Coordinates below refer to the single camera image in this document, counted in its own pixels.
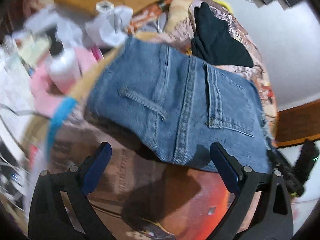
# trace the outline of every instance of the denim shorts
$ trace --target denim shorts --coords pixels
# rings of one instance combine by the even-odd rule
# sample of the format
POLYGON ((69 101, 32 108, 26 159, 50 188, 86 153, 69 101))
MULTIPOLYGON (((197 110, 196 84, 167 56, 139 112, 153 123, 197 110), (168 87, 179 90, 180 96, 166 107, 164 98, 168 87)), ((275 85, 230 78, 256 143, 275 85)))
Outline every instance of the denim shorts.
POLYGON ((264 113, 253 84, 166 44, 129 37, 87 103, 128 128, 167 163, 217 172, 210 145, 257 172, 270 172, 264 113))

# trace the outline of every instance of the pink fabric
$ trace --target pink fabric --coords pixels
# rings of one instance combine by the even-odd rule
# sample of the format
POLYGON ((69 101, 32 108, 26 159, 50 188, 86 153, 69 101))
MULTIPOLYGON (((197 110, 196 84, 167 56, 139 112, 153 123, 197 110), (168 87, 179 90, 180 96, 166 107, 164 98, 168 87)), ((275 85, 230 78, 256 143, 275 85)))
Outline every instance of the pink fabric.
MULTIPOLYGON (((97 63, 91 51, 85 48, 75 48, 76 56, 82 73, 90 70, 91 66, 97 63)), ((48 117, 52 117, 64 98, 63 95, 53 95, 50 90, 53 82, 45 69, 45 60, 39 63, 36 71, 31 77, 30 90, 34 96, 35 109, 48 117)))

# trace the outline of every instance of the paper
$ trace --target paper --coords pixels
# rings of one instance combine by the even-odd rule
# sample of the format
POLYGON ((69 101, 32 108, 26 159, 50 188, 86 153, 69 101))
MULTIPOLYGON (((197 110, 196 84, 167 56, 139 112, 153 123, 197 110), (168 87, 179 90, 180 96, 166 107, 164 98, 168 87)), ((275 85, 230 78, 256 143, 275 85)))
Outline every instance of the paper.
POLYGON ((132 14, 132 8, 120 5, 86 23, 85 29, 98 47, 117 47, 127 38, 122 30, 129 25, 132 14))
MULTIPOLYGON (((0 102, 2 104, 14 111, 33 110, 33 96, 30 92, 29 82, 30 76, 20 62, 18 54, 12 55, 6 62, 0 62, 0 87, 2 89, 0 102)), ((15 116, 4 109, 0 109, 0 114, 4 121, 1 122, 0 120, 0 137, 13 157, 20 162, 25 155, 17 146, 15 140, 22 142, 25 129, 28 127, 32 116, 15 116)))
POLYGON ((35 41, 30 37, 22 42, 22 46, 19 48, 18 54, 26 63, 35 69, 39 59, 44 55, 44 53, 49 51, 49 47, 50 41, 46 36, 39 37, 35 41))

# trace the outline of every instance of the white wall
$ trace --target white wall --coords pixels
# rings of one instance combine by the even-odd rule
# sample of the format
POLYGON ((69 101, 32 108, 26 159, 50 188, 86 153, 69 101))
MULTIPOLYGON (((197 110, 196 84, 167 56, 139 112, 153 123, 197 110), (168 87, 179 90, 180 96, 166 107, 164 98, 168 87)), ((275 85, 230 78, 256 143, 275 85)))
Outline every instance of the white wall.
POLYGON ((279 110, 320 98, 320 24, 308 4, 225 1, 263 55, 279 110))

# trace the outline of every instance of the black device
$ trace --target black device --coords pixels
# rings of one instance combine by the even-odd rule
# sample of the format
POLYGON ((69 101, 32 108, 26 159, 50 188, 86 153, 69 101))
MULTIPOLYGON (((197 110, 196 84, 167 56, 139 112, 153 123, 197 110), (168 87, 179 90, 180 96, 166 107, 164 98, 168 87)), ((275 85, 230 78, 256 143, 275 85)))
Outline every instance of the black device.
POLYGON ((295 177, 304 184, 309 179, 309 174, 319 157, 319 150, 309 140, 305 140, 301 154, 293 167, 295 177))

